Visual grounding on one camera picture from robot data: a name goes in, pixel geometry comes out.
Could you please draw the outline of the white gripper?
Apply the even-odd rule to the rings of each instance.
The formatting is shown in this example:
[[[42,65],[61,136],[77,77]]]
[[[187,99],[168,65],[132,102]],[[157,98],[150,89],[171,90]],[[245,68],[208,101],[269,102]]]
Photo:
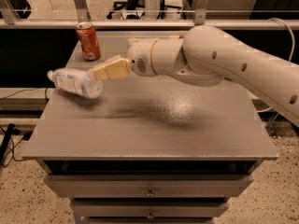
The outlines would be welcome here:
[[[136,44],[128,49],[128,59],[115,55],[88,70],[88,78],[93,81],[129,77],[133,71],[141,77],[155,77],[152,68],[151,52],[154,43]]]

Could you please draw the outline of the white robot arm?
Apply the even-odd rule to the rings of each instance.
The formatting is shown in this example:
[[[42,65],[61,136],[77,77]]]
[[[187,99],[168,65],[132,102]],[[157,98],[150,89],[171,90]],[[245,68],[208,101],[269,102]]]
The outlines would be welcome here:
[[[88,71],[94,81],[169,76],[211,87],[226,77],[299,126],[299,65],[254,49],[216,27],[193,27],[184,36],[130,38],[127,56],[115,56]]]

